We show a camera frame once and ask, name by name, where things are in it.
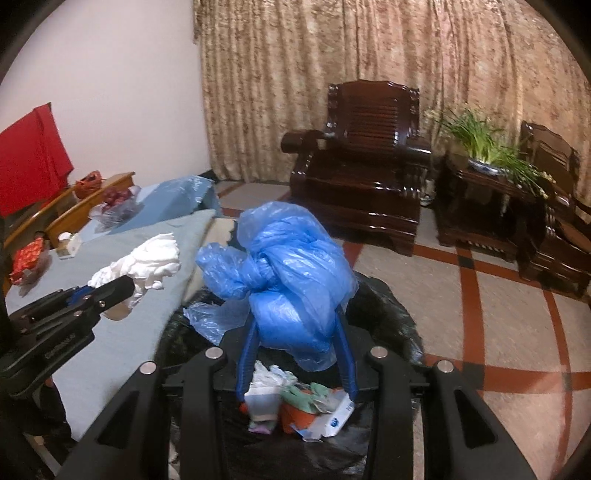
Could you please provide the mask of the wooden TV cabinet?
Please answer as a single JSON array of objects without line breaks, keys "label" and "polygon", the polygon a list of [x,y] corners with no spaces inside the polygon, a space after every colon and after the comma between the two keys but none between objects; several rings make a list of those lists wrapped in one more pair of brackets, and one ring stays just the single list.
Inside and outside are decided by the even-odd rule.
[{"label": "wooden TV cabinet", "polygon": [[57,237],[63,232],[75,233],[89,222],[90,210],[102,201],[103,192],[111,187],[126,189],[134,185],[135,173],[124,172],[104,179],[101,185],[83,199],[75,195],[75,186],[71,186],[57,197],[46,203],[36,203],[15,214],[11,220],[5,220],[1,231],[1,279],[3,292],[7,293],[11,283],[9,273],[12,270],[12,257],[24,247],[37,232],[43,232],[49,245],[57,245]]}]

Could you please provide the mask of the glass fruit bowl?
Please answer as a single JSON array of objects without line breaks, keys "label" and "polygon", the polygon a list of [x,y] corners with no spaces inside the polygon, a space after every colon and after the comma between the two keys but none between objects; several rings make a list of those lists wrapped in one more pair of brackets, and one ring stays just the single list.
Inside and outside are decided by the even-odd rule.
[{"label": "glass fruit bowl", "polygon": [[88,218],[96,221],[102,230],[112,229],[133,218],[141,209],[141,205],[137,201],[141,188],[138,186],[127,188],[132,193],[129,199],[112,208],[106,208],[101,197],[101,201],[90,209]]}]

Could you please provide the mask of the potted green plant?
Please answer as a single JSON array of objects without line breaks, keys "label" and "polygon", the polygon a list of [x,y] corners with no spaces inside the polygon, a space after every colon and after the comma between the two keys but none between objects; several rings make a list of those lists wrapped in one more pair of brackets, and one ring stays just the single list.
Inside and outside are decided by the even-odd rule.
[{"label": "potted green plant", "polygon": [[519,190],[548,198],[542,181],[549,176],[520,159],[518,148],[505,141],[505,131],[480,109],[468,105],[448,108],[436,120],[477,169],[504,178]]}]

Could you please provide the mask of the dark wooden side table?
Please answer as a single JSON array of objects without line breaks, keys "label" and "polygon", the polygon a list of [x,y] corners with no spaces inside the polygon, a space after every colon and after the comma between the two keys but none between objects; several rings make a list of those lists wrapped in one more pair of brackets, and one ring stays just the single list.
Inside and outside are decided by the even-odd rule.
[{"label": "dark wooden side table", "polygon": [[471,159],[448,153],[436,179],[439,243],[468,244],[514,262],[528,239],[527,217],[542,201],[502,175],[474,169]]}]

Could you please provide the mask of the blue side table cover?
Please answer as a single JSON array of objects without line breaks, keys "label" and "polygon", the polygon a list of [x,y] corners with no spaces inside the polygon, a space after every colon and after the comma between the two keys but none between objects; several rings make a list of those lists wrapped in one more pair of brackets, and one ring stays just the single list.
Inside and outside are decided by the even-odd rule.
[{"label": "blue side table cover", "polygon": [[94,223],[95,232],[122,233],[184,217],[200,210],[214,210],[217,216],[221,216],[221,204],[215,192],[214,182],[195,175],[141,188],[137,201],[141,205],[140,211],[127,222],[112,229],[102,230],[96,221],[89,219]]}]

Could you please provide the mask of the red snack packet dish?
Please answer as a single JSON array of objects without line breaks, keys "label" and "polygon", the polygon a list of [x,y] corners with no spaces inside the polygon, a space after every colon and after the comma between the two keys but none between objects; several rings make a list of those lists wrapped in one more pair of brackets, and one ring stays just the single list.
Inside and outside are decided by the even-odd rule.
[{"label": "red snack packet dish", "polygon": [[14,255],[9,276],[11,283],[16,286],[34,284],[47,268],[48,262],[47,240],[37,236]]}]

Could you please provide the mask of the white cloth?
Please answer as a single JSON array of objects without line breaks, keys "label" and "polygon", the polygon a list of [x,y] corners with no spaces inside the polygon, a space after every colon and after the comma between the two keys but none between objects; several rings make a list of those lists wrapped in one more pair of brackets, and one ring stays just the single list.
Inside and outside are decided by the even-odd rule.
[{"label": "white cloth", "polygon": [[172,233],[157,234],[126,256],[98,270],[87,285],[98,288],[121,276],[130,277],[134,283],[134,293],[124,301],[124,305],[131,310],[148,290],[162,290],[163,279],[174,276],[180,270],[179,254]]}]

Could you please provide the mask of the red cloth over television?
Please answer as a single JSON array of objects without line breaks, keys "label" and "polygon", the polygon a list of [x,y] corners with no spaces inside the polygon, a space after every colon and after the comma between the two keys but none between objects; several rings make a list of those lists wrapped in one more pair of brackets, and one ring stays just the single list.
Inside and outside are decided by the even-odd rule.
[{"label": "red cloth over television", "polygon": [[0,149],[3,217],[50,200],[68,186],[73,165],[49,103],[34,108],[5,129]]}]

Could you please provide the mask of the white tissue box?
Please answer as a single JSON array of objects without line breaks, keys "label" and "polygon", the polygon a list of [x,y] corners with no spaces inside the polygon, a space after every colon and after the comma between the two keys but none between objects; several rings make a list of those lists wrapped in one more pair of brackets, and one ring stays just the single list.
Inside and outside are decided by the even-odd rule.
[{"label": "white tissue box", "polygon": [[74,258],[83,243],[78,233],[70,232],[62,232],[57,240],[56,255],[60,260]]}]

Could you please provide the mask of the trash pile in bin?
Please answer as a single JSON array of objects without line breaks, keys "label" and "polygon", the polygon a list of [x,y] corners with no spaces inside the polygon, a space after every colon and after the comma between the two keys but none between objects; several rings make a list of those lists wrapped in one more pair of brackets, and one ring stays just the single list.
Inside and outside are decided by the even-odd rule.
[{"label": "trash pile in bin", "polygon": [[249,432],[270,435],[280,427],[305,442],[335,437],[355,411],[341,388],[304,384],[290,371],[257,361],[240,409],[249,415]]}]

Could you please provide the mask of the blue plastic bag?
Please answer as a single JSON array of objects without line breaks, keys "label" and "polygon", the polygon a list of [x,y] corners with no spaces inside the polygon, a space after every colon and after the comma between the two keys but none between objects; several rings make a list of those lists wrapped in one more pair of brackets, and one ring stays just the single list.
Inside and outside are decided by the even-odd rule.
[{"label": "blue plastic bag", "polygon": [[194,302],[183,314],[213,344],[252,317],[260,344],[283,350],[309,372],[335,364],[337,311],[358,289],[342,247],[304,207],[267,202],[238,219],[238,247],[209,243],[197,253],[219,306]]}]

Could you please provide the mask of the grey blue tablecloth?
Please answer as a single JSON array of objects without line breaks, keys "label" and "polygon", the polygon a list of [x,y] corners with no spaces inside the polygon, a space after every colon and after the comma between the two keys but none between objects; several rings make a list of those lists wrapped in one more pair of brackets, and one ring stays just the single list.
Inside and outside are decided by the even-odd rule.
[{"label": "grey blue tablecloth", "polygon": [[119,321],[103,317],[93,329],[95,340],[53,374],[75,440],[81,439],[135,369],[154,358],[164,326],[183,300],[197,266],[195,255],[214,216],[212,210],[200,210],[93,239],[73,259],[59,260],[52,254],[48,271],[26,295],[15,287],[8,291],[6,307],[12,313],[55,290],[86,284],[99,269],[157,234],[171,233],[176,240],[179,271],[163,280],[161,290],[147,292],[127,317]]}]

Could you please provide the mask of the red basket ornament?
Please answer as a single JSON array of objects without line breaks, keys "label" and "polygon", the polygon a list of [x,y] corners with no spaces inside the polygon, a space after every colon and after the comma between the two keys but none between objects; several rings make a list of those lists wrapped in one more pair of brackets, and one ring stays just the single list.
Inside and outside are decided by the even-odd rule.
[{"label": "red basket ornament", "polygon": [[74,194],[78,200],[83,200],[102,187],[103,178],[98,170],[88,173],[85,177],[77,180],[74,185]]}]

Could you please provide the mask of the red apples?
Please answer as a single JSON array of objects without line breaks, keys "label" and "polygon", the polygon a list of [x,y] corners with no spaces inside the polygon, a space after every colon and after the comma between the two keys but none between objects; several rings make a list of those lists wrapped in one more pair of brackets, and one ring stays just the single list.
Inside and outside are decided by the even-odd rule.
[{"label": "red apples", "polygon": [[117,189],[115,187],[107,188],[102,194],[102,201],[106,208],[112,208],[129,199],[132,196],[131,191],[126,189]]}]

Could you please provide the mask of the beige patterned curtain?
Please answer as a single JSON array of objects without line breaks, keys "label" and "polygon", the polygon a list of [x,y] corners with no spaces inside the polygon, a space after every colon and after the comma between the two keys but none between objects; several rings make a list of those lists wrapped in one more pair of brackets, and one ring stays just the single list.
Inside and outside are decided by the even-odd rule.
[{"label": "beige patterned curtain", "polygon": [[514,141],[547,126],[581,155],[590,197],[590,80],[551,23],[525,1],[197,1],[211,167],[222,179],[284,181],[283,134],[321,129],[329,84],[388,80],[420,92],[421,132],[471,106]]}]

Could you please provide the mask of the black lined trash bin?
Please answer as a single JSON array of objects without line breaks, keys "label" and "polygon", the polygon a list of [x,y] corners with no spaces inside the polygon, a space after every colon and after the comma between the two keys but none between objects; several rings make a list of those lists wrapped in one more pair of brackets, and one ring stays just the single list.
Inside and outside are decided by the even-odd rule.
[{"label": "black lined trash bin", "polygon": [[[359,289],[346,307],[349,325],[370,332],[376,344],[402,356],[407,363],[425,366],[423,342],[409,311],[382,280],[356,272]],[[164,367],[184,364],[194,355],[213,346],[190,325],[181,305],[167,321],[160,337],[156,360]],[[289,354],[259,350],[266,367],[272,364],[290,370],[304,383],[318,381],[327,387],[340,386],[337,366],[322,372],[298,368]],[[300,435],[284,433],[279,425],[270,435],[249,432],[246,414],[239,412],[233,398],[221,400],[223,447],[231,479],[363,479],[363,469],[373,427],[373,402],[356,404],[346,425],[335,437],[304,442]],[[172,467],[180,467],[181,403],[171,400]]]}]

